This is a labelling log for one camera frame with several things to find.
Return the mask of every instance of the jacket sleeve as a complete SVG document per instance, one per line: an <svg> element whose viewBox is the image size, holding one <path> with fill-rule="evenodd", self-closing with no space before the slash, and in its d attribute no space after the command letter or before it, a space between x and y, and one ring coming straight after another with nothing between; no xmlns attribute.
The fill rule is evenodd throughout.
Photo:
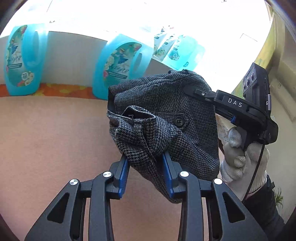
<svg viewBox="0 0 296 241"><path fill-rule="evenodd" d="M246 199L244 205L272 241L284 227L284 220L276 209L274 192L267 175L266 184L253 196Z"/></svg>

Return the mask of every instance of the hand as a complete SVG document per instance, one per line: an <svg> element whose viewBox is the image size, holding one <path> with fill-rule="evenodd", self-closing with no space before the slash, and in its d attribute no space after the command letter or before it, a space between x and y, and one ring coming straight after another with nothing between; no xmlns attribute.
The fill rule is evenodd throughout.
<svg viewBox="0 0 296 241"><path fill-rule="evenodd" d="M241 135L229 121L216 115L218 138L223 144L224 160L220 165L222 179L235 195L242 200L248 189L251 178L258 163L262 145L253 142L245 152L241 149ZM266 167L269 151L264 148L262 159L255 176L249 195L258 191L267 181Z"/></svg>

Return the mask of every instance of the orange patterned cloth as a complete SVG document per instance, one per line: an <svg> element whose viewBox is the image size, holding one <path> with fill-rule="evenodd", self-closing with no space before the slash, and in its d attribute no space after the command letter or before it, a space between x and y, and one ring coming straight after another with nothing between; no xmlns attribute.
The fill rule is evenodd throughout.
<svg viewBox="0 0 296 241"><path fill-rule="evenodd" d="M59 96L59 97L75 97L84 99L97 99L91 87L79 85L63 85L63 84L48 84L41 83L39 89L31 95L36 96ZM6 85L0 85L0 97L10 96Z"/></svg>

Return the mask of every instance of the houndstooth fabric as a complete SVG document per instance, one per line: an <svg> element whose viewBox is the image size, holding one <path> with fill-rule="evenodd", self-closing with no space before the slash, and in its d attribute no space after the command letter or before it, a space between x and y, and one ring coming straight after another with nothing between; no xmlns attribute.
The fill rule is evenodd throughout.
<svg viewBox="0 0 296 241"><path fill-rule="evenodd" d="M183 170L200 179L213 180L219 172L214 106L186 95L185 84L211 90L200 75L188 70L170 70L109 87L107 116L118 149L175 203L180 200L169 198L161 172L159 157L164 150ZM182 127L174 124L177 116L184 119Z"/></svg>

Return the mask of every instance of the bottle label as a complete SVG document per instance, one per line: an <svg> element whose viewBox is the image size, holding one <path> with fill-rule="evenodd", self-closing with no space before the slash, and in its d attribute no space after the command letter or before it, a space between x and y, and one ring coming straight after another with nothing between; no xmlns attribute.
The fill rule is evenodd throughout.
<svg viewBox="0 0 296 241"><path fill-rule="evenodd" d="M131 62L141 47L139 43L130 42L113 51L104 66L103 79L106 86L119 84L128 78Z"/></svg>
<svg viewBox="0 0 296 241"><path fill-rule="evenodd" d="M27 70L22 60L22 38L27 25L19 27L11 39L6 50L6 74L9 82L17 87L29 85L34 80L34 73Z"/></svg>
<svg viewBox="0 0 296 241"><path fill-rule="evenodd" d="M169 53L168 53L168 57L171 59L171 60L179 60L180 56L178 54L178 49L177 48L172 48Z"/></svg>
<svg viewBox="0 0 296 241"><path fill-rule="evenodd" d="M165 38L166 33L165 31L161 31L160 33L154 36L154 50L153 53L156 53L157 48L159 47L161 41Z"/></svg>
<svg viewBox="0 0 296 241"><path fill-rule="evenodd" d="M170 36L162 45L159 47L156 51L155 56L159 58L159 60L163 60L164 57L167 55L169 52L170 48L173 46L175 42L174 36Z"/></svg>

